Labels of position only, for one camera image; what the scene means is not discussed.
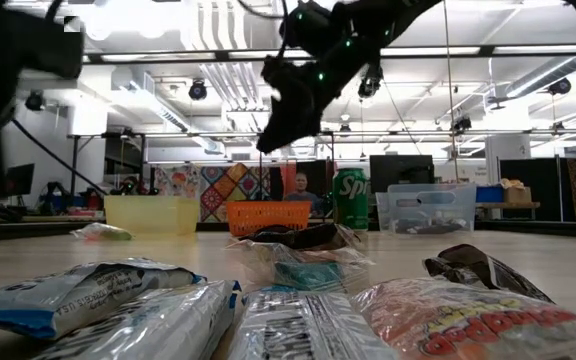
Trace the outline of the orange gummy candy pack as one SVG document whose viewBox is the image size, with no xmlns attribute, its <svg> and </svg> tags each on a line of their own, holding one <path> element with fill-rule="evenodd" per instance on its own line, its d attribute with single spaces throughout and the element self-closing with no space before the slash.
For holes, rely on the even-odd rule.
<svg viewBox="0 0 576 360">
<path fill-rule="evenodd" d="M 352 303 L 400 360 L 576 360 L 576 313 L 524 295 L 414 278 Z"/>
</svg>

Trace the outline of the small black monitor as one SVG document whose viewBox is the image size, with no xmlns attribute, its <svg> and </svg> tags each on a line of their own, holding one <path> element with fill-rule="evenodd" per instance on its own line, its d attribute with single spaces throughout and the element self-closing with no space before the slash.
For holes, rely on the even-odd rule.
<svg viewBox="0 0 576 360">
<path fill-rule="evenodd" d="M 29 195 L 32 190 L 34 169 L 34 163 L 10 167 L 6 172 L 7 195 Z"/>
</svg>

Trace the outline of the seated person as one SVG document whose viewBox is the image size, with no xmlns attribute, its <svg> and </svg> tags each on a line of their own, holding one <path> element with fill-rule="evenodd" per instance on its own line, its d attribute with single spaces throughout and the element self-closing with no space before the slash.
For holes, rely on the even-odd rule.
<svg viewBox="0 0 576 360">
<path fill-rule="evenodd" d="M 314 193 L 307 190 L 308 178 L 305 173 L 298 172 L 295 175 L 295 189 L 293 192 L 284 196 L 285 201 L 307 201 L 310 203 L 310 215 L 312 217 L 322 217 L 323 202 Z"/>
</svg>

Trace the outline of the green gummy candy pack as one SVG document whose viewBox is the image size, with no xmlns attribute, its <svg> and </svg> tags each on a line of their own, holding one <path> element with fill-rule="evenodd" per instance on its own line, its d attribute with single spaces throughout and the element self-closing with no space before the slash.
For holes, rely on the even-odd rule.
<svg viewBox="0 0 576 360">
<path fill-rule="evenodd" d="M 257 288 L 356 293 L 368 286 L 369 268 L 374 265 L 351 246 L 295 250 L 279 243 L 244 240 L 225 250 L 243 267 L 247 283 Z"/>
</svg>

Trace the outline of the orange hanging cloth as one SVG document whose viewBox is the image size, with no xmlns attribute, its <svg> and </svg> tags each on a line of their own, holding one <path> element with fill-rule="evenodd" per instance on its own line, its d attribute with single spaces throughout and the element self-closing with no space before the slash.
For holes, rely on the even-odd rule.
<svg viewBox="0 0 576 360">
<path fill-rule="evenodd" d="M 280 172 L 283 183 L 283 198 L 286 198 L 296 188 L 297 164 L 295 162 L 286 162 L 280 166 Z"/>
</svg>

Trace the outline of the black partition panel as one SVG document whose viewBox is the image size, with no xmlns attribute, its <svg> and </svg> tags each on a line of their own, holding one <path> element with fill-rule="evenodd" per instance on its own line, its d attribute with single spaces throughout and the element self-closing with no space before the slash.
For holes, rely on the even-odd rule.
<svg viewBox="0 0 576 360">
<path fill-rule="evenodd" d="M 540 203 L 535 210 L 537 221 L 561 220 L 557 161 L 554 158 L 501 160 L 500 175 L 509 180 L 520 180 L 531 189 L 532 201 Z"/>
</svg>

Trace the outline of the black metal rig frame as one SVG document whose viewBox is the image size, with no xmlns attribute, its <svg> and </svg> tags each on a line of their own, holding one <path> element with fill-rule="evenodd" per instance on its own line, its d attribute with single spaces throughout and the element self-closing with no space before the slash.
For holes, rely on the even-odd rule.
<svg viewBox="0 0 576 360">
<path fill-rule="evenodd" d="M 246 164 L 246 165 L 258 165 L 263 167 L 264 165 L 272 165 L 272 166 L 288 166 L 289 164 L 305 164 L 306 162 L 314 162 L 314 159 L 303 159 L 299 161 L 297 158 L 271 158 L 265 156 L 263 153 L 260 153 L 257 158 L 250 158 L 250 159 L 239 159 L 235 158 L 235 154 L 227 154 L 224 152 L 215 153 L 209 152 L 207 154 L 207 158 L 202 159 L 174 159 L 174 160 L 150 160 L 148 158 L 148 141 L 152 139 L 164 139 L 164 140 L 171 140 L 171 139 L 190 139 L 190 140 L 197 140 L 199 139 L 199 144 L 203 144 L 203 140 L 208 140 L 212 135 L 221 135 L 219 132 L 208 132 L 208 133 L 117 133 L 117 132 L 105 132 L 102 134 L 89 134 L 89 135 L 68 135 L 69 139 L 74 141 L 74 149 L 72 150 L 72 160 L 67 163 L 64 162 L 63 166 L 67 168 L 71 172 L 71 177 L 79 177 L 83 181 L 87 182 L 90 186 L 95 187 L 95 184 L 87 179 L 84 175 L 82 175 L 77 170 L 77 161 L 79 152 L 91 141 L 94 139 L 120 139 L 120 140 L 138 140 L 138 145 L 140 146 L 141 158 L 139 160 L 138 165 L 138 175 L 143 177 L 144 170 L 143 166 L 145 164 L 149 165 L 180 165 L 180 164 L 195 164 L 195 165 L 206 165 L 206 164 L 220 164 L 220 165 L 230 165 L 230 164 Z"/>
</svg>

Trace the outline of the cardboard box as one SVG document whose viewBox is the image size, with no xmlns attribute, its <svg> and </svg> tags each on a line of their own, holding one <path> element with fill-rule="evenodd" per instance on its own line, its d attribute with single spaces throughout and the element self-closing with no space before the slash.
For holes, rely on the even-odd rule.
<svg viewBox="0 0 576 360">
<path fill-rule="evenodd" d="M 502 178 L 500 185 L 504 189 L 506 203 L 531 203 L 531 189 L 517 179 Z"/>
</svg>

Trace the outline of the floral fabric panel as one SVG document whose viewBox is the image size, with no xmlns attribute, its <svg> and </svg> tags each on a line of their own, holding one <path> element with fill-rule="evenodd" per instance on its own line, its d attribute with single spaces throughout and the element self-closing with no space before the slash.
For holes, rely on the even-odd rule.
<svg viewBox="0 0 576 360">
<path fill-rule="evenodd" d="M 198 197 L 199 185 L 200 171 L 194 165 L 155 169 L 154 187 L 160 195 L 195 199 Z"/>
</svg>

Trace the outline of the colourful patchwork quilt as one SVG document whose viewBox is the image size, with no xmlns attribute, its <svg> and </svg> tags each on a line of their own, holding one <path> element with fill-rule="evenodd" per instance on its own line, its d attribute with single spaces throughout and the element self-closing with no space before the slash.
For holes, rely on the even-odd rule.
<svg viewBox="0 0 576 360">
<path fill-rule="evenodd" d="M 268 168 L 247 167 L 242 163 L 230 167 L 201 168 L 200 222 L 226 222 L 227 202 L 269 198 Z"/>
</svg>

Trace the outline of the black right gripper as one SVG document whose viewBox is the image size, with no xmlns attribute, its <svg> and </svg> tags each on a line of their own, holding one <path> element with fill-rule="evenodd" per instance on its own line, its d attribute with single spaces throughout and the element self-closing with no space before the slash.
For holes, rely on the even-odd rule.
<svg viewBox="0 0 576 360">
<path fill-rule="evenodd" d="M 336 98 L 332 62 L 332 52 L 302 65 L 283 56 L 264 59 L 262 77 L 279 95 L 271 96 L 270 117 L 258 138 L 258 151 L 268 154 L 318 134 L 317 113 Z"/>
</svg>

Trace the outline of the black overhead rig beam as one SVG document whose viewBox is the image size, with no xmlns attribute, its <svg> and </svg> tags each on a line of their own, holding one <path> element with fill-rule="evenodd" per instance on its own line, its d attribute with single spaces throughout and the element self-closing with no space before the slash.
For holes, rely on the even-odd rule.
<svg viewBox="0 0 576 360">
<path fill-rule="evenodd" d="M 277 55 L 278 49 L 192 50 L 102 53 L 89 52 L 83 56 L 84 65 L 134 65 L 260 62 Z M 381 50 L 382 59 L 442 59 L 494 57 L 558 57 L 576 56 L 576 44 L 518 44 L 518 45 L 459 45 L 453 47 L 388 47 Z"/>
</svg>

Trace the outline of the large black monitor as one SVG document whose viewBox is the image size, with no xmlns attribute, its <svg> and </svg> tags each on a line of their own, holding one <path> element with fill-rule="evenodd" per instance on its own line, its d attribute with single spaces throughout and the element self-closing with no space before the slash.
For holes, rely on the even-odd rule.
<svg viewBox="0 0 576 360">
<path fill-rule="evenodd" d="M 371 155 L 369 163 L 373 193 L 386 192 L 390 185 L 435 182 L 430 155 Z"/>
</svg>

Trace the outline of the green Sprite can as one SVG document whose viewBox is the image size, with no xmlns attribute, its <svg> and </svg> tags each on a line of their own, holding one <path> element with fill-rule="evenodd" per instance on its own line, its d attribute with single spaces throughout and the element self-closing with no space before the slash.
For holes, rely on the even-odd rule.
<svg viewBox="0 0 576 360">
<path fill-rule="evenodd" d="M 333 216 L 338 224 L 367 231 L 368 179 L 361 168 L 342 168 L 333 178 Z"/>
</svg>

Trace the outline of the orange slotted plastic basket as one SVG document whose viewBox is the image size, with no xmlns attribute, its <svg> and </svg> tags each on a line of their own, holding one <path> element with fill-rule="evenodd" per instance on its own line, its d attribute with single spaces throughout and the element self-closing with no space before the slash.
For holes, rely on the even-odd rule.
<svg viewBox="0 0 576 360">
<path fill-rule="evenodd" d="M 229 231 L 234 236 L 244 236 L 273 225 L 300 230 L 309 223 L 310 208 L 308 201 L 229 201 Z"/>
</svg>

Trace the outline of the yellow plastic basket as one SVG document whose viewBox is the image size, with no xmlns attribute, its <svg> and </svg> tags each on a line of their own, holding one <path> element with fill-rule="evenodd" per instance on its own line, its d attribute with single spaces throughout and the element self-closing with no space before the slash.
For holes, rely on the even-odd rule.
<svg viewBox="0 0 576 360">
<path fill-rule="evenodd" d="M 133 234 L 187 235 L 196 231 L 197 199 L 164 195 L 107 195 L 106 223 Z"/>
</svg>

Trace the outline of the pink green candy pack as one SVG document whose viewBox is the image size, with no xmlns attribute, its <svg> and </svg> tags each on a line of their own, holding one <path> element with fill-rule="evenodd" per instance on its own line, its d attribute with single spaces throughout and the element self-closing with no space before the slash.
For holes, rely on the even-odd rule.
<svg viewBox="0 0 576 360">
<path fill-rule="evenodd" d="M 122 228 L 108 224 L 91 223 L 81 229 L 71 232 L 78 239 L 86 240 L 118 240 L 128 241 L 133 239 L 133 235 Z"/>
</svg>

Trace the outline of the blue box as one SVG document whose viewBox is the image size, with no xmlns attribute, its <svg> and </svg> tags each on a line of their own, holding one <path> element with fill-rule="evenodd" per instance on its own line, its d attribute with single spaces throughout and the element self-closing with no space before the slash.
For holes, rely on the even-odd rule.
<svg viewBox="0 0 576 360">
<path fill-rule="evenodd" d="M 478 186 L 476 188 L 477 203 L 503 203 L 504 189 L 501 186 Z"/>
</svg>

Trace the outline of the black table edge rail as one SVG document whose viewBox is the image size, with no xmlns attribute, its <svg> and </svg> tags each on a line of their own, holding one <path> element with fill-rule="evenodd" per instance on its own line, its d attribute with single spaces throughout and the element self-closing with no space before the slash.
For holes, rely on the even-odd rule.
<svg viewBox="0 0 576 360">
<path fill-rule="evenodd" d="M 67 235 L 85 225 L 87 222 L 1 223 L 0 240 Z M 476 232 L 501 231 L 576 237 L 576 222 L 476 221 L 474 229 Z"/>
</svg>

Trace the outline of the clear plastic handled bin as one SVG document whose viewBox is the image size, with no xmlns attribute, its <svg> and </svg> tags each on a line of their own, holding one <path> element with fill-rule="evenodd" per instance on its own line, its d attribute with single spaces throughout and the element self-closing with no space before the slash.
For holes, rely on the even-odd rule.
<svg viewBox="0 0 576 360">
<path fill-rule="evenodd" d="M 381 231 L 394 233 L 390 220 L 410 213 L 462 217 L 474 230 L 476 185 L 472 183 L 390 185 L 376 194 L 376 201 Z"/>
</svg>

